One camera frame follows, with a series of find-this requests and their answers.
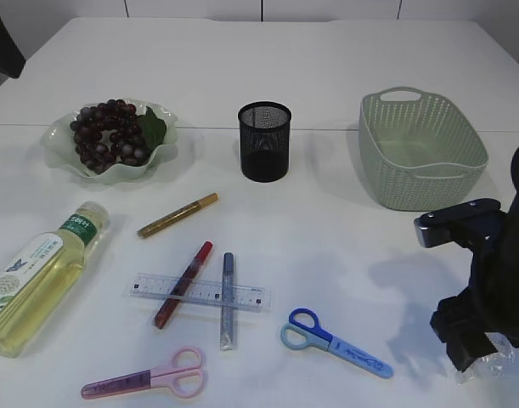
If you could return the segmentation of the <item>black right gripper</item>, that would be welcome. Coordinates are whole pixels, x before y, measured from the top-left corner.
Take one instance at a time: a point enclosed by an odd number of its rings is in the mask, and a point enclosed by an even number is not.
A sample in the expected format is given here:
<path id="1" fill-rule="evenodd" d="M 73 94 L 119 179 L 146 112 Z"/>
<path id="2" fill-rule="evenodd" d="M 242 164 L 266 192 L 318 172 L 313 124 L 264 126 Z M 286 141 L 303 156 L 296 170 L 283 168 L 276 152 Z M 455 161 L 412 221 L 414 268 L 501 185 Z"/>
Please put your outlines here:
<path id="1" fill-rule="evenodd" d="M 454 368 L 465 372 L 476 360 L 498 352 L 488 327 L 519 346 L 519 214 L 509 214 L 485 240 L 473 262 L 469 292 L 442 299 L 430 326 L 446 346 Z"/>

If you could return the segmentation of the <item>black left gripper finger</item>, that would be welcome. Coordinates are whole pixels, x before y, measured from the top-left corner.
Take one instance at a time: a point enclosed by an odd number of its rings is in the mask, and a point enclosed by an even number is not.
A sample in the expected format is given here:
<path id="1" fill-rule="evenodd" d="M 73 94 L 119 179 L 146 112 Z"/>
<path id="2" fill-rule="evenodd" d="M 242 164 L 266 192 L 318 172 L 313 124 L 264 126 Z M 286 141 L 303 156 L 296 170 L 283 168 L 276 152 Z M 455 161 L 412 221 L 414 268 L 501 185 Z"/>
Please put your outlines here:
<path id="1" fill-rule="evenodd" d="M 19 78 L 26 59 L 9 35 L 0 17 L 0 73 L 10 78 Z"/>

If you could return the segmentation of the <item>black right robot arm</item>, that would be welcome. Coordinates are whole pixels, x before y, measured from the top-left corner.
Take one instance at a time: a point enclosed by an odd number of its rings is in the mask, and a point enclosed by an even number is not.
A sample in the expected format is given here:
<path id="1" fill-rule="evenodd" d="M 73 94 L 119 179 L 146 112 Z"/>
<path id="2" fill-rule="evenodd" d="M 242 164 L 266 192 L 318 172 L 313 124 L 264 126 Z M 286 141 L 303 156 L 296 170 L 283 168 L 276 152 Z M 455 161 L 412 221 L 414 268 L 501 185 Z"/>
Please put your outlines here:
<path id="1" fill-rule="evenodd" d="M 496 353 L 488 334 L 519 348 L 519 147 L 511 161 L 516 194 L 508 212 L 499 201 L 476 199 L 415 219 L 420 244 L 454 242 L 472 253 L 467 287 L 437 305 L 430 325 L 455 369 Z"/>

